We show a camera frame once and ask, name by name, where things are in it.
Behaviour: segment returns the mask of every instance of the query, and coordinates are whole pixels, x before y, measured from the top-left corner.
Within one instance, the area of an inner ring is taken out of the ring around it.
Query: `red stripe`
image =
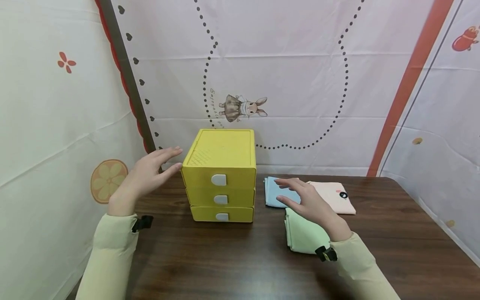
[[[405,73],[403,74],[402,81],[398,86],[392,106],[390,107],[390,111],[385,120],[382,133],[378,139],[377,148],[375,149],[370,168],[367,172],[367,176],[369,177],[377,176],[388,143],[390,142],[395,127],[398,124],[398,121],[400,121],[400,117],[407,106],[408,99],[410,99],[413,88],[423,70],[422,67],[425,66],[427,58],[437,40],[438,33],[440,32],[440,29],[442,29],[453,1],[454,0],[435,0],[430,9],[430,13],[428,14],[425,25],[423,26],[417,44],[415,45],[415,49],[410,57],[410,61],[405,69]]]
[[[142,133],[142,130],[140,128],[140,122],[138,121],[137,115],[135,113],[135,109],[133,108],[132,98],[130,98],[130,93],[128,92],[128,88],[127,88],[127,85],[125,83],[125,78],[124,78],[123,73],[120,69],[120,64],[118,62],[117,53],[115,51],[115,48],[113,47],[113,43],[112,43],[112,40],[111,40],[111,37],[110,37],[110,31],[108,31],[107,23],[105,22],[105,16],[103,14],[102,7],[100,6],[100,0],[95,0],[95,3],[98,7],[98,12],[100,13],[100,20],[102,22],[103,30],[105,31],[105,35],[107,36],[107,39],[110,42],[110,48],[111,48],[111,51],[112,51],[113,60],[115,61],[115,64],[117,65],[117,68],[119,69],[119,72],[120,72],[121,84],[123,85],[123,89],[125,90],[125,93],[128,96],[128,101],[130,103],[130,109],[132,110],[133,116],[135,117],[135,119],[137,121],[138,132],[139,132],[140,136],[142,137],[142,139],[144,141],[145,151],[148,153],[148,147],[146,146],[146,141],[144,139],[144,134]]]

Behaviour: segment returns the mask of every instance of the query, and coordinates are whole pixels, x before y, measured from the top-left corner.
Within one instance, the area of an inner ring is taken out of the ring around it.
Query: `dotted line pattern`
[[[203,20],[203,19],[204,19],[204,16],[203,16],[202,14],[200,14],[199,17],[200,17],[200,20]],[[202,25],[203,25],[205,28],[207,27],[207,23],[206,23],[206,22],[203,22]],[[210,35],[210,29],[207,29],[206,31],[207,31],[207,34]],[[210,35],[210,39],[211,39],[212,41],[215,41],[215,37],[214,37],[213,35]],[[212,46],[213,46],[213,49],[216,49],[216,47],[218,46],[218,42],[215,41]],[[210,55],[207,57],[207,61],[206,61],[206,63],[205,63],[205,70],[204,70],[204,73],[205,73],[205,74],[204,74],[204,77],[203,77],[203,85],[204,85],[204,87],[203,87],[203,92],[202,92],[202,94],[203,94],[203,98],[204,98],[205,111],[206,111],[206,113],[207,113],[208,120],[210,121],[212,127],[215,128],[215,124],[214,124],[212,115],[214,115],[216,119],[219,119],[218,113],[217,113],[217,111],[216,111],[216,109],[215,109],[215,102],[214,102],[214,100],[213,100],[213,95],[214,95],[215,92],[213,91],[213,89],[210,89],[210,95],[207,96],[207,93],[208,93],[208,92],[207,92],[207,89],[206,89],[208,67],[209,67],[209,65],[210,65],[210,60],[212,59],[212,58],[210,57]],[[211,109],[213,110],[213,112],[210,112],[210,110],[209,110],[209,104],[207,103],[207,101],[208,101],[207,98],[208,98],[208,97],[209,97],[209,99],[210,99],[210,106],[211,106]],[[222,125],[222,123],[221,123],[219,120],[217,121],[217,123],[218,123],[218,125],[217,125],[218,127],[224,128],[224,126]]]
[[[353,15],[353,19],[356,19],[357,18],[357,14],[354,14]],[[345,102],[345,98],[347,97],[347,91],[348,91],[348,57],[347,57],[347,53],[345,52],[345,47],[342,45],[342,40],[343,38],[345,37],[345,35],[347,34],[347,32],[349,31],[349,28],[353,26],[353,20],[348,24],[347,28],[345,28],[345,32],[340,36],[340,39],[338,40],[338,44],[340,46],[340,50],[342,51],[342,56],[344,57],[343,58],[343,61],[345,62],[345,87],[343,89],[343,93],[342,93],[342,101],[341,101],[341,104],[338,108],[338,112],[337,112],[337,115],[335,115],[335,119],[338,119],[338,115],[342,112],[342,108],[343,108],[343,104]],[[336,120],[333,120],[332,121],[332,124],[330,124],[330,127],[323,133],[322,136],[320,136],[315,142],[311,143],[311,144],[307,144],[305,146],[292,146],[292,145],[288,145],[288,144],[281,144],[281,145],[277,145],[277,146],[265,146],[265,145],[261,145],[261,144],[256,144],[255,146],[258,147],[258,148],[262,148],[262,149],[268,149],[268,150],[273,150],[273,149],[279,149],[279,148],[282,148],[282,147],[287,147],[289,149],[307,149],[307,148],[310,148],[311,146],[315,146],[315,144],[319,143],[326,135],[328,132],[330,132],[330,129],[333,128],[333,125],[336,123]]]
[[[125,13],[125,9],[124,9],[123,6],[119,5],[119,6],[118,6],[118,9],[119,9],[119,13],[120,13],[120,14],[124,14],[124,13]],[[129,42],[133,39],[133,36],[132,36],[130,33],[128,33],[128,32],[125,33],[125,36],[127,37],[127,41],[129,41]],[[140,61],[138,60],[138,58],[136,58],[136,57],[132,58],[132,60],[133,60],[133,63],[134,63],[135,65],[138,65],[138,63],[140,62]],[[145,80],[143,80],[143,79],[139,79],[138,82],[140,83],[140,86],[145,85]],[[149,104],[150,104],[150,100],[148,100],[147,98],[145,98],[144,101],[145,101],[145,105],[149,105]],[[153,116],[150,116],[149,119],[150,119],[150,121],[152,121],[152,122],[155,121],[155,117],[153,117]]]

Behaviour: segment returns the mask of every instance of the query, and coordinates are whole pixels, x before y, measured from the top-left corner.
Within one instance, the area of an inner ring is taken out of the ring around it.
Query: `pink folded cloth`
[[[307,182],[315,187],[317,193],[327,202],[337,214],[354,215],[357,213],[345,188],[340,182]]]

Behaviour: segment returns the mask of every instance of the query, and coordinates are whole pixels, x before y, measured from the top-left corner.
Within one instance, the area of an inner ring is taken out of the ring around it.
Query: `blue folded cloth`
[[[281,203],[276,199],[277,196],[285,196],[293,201],[300,203],[300,196],[296,191],[291,191],[289,189],[281,189],[279,185],[275,183],[276,177],[267,177],[265,178],[265,205],[271,207],[287,207],[285,204]]]

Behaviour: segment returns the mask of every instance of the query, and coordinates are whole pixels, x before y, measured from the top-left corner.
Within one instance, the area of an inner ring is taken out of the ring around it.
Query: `white backdrop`
[[[399,182],[480,265],[480,44],[462,37],[480,29],[478,4],[454,1],[381,175]]]
[[[62,300],[107,211],[92,173],[145,151],[95,2],[0,7],[0,298]]]
[[[253,128],[260,172],[364,175],[432,0],[113,3],[156,146]]]

